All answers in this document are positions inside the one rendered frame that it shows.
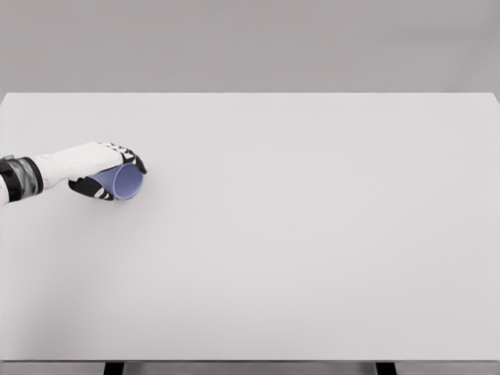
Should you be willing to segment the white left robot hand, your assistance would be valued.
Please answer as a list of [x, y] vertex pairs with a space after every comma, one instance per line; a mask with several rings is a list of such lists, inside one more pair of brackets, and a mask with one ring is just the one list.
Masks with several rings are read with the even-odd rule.
[[62, 152], [70, 168], [65, 178], [70, 190], [103, 201], [114, 201], [117, 195], [93, 178], [119, 167], [136, 170], [145, 176], [148, 171], [141, 157], [131, 149], [112, 142], [91, 141]]

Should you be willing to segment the blue plastic cup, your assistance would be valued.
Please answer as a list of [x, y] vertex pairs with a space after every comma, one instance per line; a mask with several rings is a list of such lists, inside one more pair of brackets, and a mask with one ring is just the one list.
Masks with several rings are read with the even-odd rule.
[[90, 175], [90, 178], [99, 182], [114, 198], [127, 200], [141, 190], [144, 174], [134, 164], [127, 163]]

